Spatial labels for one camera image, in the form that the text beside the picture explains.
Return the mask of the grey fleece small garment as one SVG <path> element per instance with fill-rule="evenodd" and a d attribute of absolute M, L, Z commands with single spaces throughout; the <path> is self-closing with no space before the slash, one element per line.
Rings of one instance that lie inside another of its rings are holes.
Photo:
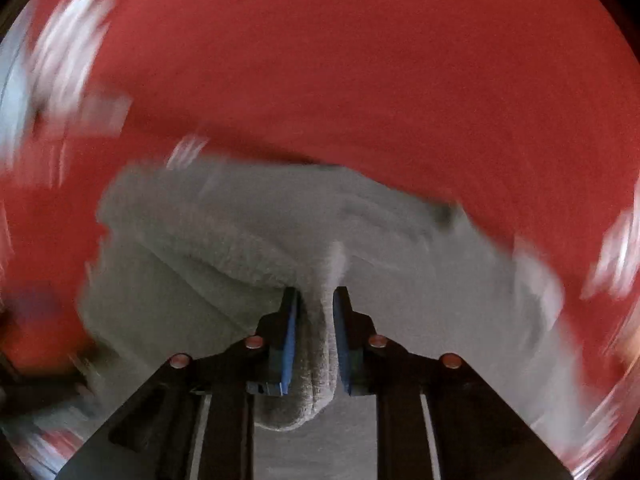
<path fill-rule="evenodd" d="M 371 479 L 374 402 L 341 393 L 331 296 L 409 351 L 452 351 L 558 454 L 585 435 L 561 293 L 524 249 L 508 254 L 462 212 L 337 167 L 204 159 L 132 165 L 107 187 L 106 229 L 80 316 L 108 353 L 90 378 L 114 411 L 167 358 L 248 335 L 285 287 L 305 301 L 291 393 L 257 404 L 261 479 Z"/>

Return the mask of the red printed bed sheet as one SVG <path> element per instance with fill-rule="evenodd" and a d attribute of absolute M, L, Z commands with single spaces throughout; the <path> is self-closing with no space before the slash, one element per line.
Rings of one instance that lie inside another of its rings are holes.
<path fill-rule="evenodd" d="M 639 63 L 599 0 L 27 0 L 1 41 L 1 354 L 68 374 L 125 168 L 343 168 L 559 284 L 585 479 L 639 407 Z"/>

